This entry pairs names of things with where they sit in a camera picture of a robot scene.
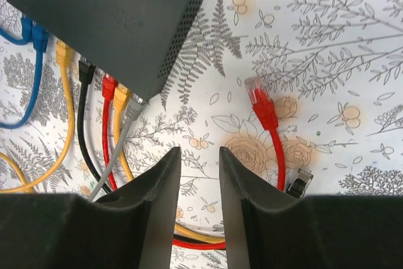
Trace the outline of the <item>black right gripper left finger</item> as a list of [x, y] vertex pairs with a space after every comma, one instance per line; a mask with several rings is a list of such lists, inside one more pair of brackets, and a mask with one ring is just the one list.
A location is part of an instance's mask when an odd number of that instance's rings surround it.
[[96, 201], [101, 230], [111, 242], [97, 268], [169, 268], [181, 175], [181, 149]]

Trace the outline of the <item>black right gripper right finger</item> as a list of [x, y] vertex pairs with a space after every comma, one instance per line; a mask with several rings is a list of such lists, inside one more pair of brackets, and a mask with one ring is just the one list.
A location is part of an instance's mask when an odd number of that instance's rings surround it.
[[301, 268], [302, 209], [297, 199], [219, 150], [220, 192], [229, 268]]

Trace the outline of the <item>black network switch box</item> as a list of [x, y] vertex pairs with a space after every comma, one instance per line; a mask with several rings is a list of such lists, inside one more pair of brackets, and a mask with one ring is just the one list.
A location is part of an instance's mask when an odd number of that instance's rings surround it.
[[159, 94], [203, 0], [8, 0], [143, 100]]

